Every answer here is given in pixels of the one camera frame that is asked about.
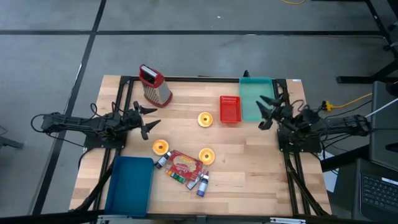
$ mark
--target teal tray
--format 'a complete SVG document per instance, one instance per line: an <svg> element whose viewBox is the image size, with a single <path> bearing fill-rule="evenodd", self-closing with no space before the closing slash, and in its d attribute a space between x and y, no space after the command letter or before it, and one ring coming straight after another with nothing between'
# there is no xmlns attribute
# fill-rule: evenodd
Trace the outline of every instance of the teal tray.
<svg viewBox="0 0 398 224"><path fill-rule="evenodd" d="M239 79L243 121L262 121L256 101L260 101L267 108L273 109L273 106L265 103L260 95L275 99L271 78L243 77Z"/></svg>
<svg viewBox="0 0 398 224"><path fill-rule="evenodd" d="M151 158L118 156L115 158L108 196L106 215L147 215L154 161Z"/></svg>

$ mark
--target gray floor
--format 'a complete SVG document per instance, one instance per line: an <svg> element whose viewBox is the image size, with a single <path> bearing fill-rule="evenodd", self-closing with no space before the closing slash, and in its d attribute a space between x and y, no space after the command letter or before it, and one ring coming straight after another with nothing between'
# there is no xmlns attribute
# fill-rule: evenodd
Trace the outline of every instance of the gray floor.
<svg viewBox="0 0 398 224"><path fill-rule="evenodd" d="M385 24L396 19L385 1L373 1ZM100 0L0 0L1 29L91 30ZM108 1L100 30L377 30L365 3L278 0ZM88 40L86 35L0 36L0 125L22 150L0 150L0 217L29 212L52 139L33 132L38 113L62 112ZM371 85L338 85L337 75L370 75L392 61L375 37L233 35L97 36L73 115L90 116L103 75L137 75L145 63L165 75L299 78L307 101L339 105L371 92ZM358 110L366 114L370 107ZM83 136L67 139L83 143ZM350 138L337 146L361 146ZM332 153L341 153L331 149ZM44 213L68 209L81 149L64 143Z"/></svg>

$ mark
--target small bottle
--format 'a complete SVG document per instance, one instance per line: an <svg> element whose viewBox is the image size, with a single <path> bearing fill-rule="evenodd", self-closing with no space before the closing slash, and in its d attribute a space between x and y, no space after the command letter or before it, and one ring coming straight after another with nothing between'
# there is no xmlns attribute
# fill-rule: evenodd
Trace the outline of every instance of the small bottle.
<svg viewBox="0 0 398 224"><path fill-rule="evenodd" d="M155 166L160 169L162 168L162 166L164 166L164 164L166 164L167 160L170 158L170 156L172 155L171 152L167 152L166 154L164 154L156 163Z"/></svg>
<svg viewBox="0 0 398 224"><path fill-rule="evenodd" d="M203 175L201 181L200 181L200 185L198 188L198 192L197 195L204 197L205 196L205 191L207 188L207 184L209 183L209 172L207 171L205 175Z"/></svg>
<svg viewBox="0 0 398 224"><path fill-rule="evenodd" d="M195 179L195 180L190 180L188 183L187 183L187 187L188 187L188 189L190 189L190 190L192 190L192 188L197 184L197 183L199 183L199 180L201 179L203 177L203 174L200 174L200 175L198 175L198 177Z"/></svg>
<svg viewBox="0 0 398 224"><path fill-rule="evenodd" d="M185 178L183 178L182 176L174 173L173 171L169 170L166 172L168 175L170 175L171 177L173 177L175 180L179 181L180 183L184 183L185 182Z"/></svg>

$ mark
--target wooden table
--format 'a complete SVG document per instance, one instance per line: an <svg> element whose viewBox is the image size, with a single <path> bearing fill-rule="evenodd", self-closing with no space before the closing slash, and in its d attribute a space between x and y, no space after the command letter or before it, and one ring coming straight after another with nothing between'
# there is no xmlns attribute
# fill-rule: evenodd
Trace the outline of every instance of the wooden table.
<svg viewBox="0 0 398 224"><path fill-rule="evenodd" d="M120 78L116 75L103 77L96 102L99 114L111 112L111 102L116 99ZM198 157L204 147L212 148L216 160L209 167L209 186L203 198L196 196L197 186L189 191L167 176L163 169L155 169L148 213L291 216L289 188L283 155L278 148L276 125L268 131L261 131L257 128L258 122L220 122L219 97L238 96L239 84L167 84L174 94L170 104L143 116L147 123L159 118L162 121L150 132L147 141L141 138L138 129L130 131L122 156L151 157L157 161L159 156L152 152L152 144L156 139L165 139L171 150L176 149L192 157ZM287 84L290 101L305 99L300 80L287 80ZM134 82L131 108L136 100L144 107L154 108L144 98L141 82ZM197 123L197 117L203 111L214 117L209 128L202 128ZM79 206L97 184L103 156L104 149L94 149L83 158L70 208ZM301 153L301 156L309 191L323 209L331 213L319 160L309 153ZM105 186L100 208L104 208L107 191L108 186ZM296 194L300 213L303 213L297 187Z"/></svg>

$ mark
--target red basket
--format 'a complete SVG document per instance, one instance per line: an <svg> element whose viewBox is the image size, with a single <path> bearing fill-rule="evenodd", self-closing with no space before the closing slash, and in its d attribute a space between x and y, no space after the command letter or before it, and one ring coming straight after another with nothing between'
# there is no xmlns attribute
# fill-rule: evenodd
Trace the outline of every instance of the red basket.
<svg viewBox="0 0 398 224"><path fill-rule="evenodd" d="M241 99L238 96L220 96L220 120L222 123L239 123L241 117Z"/></svg>

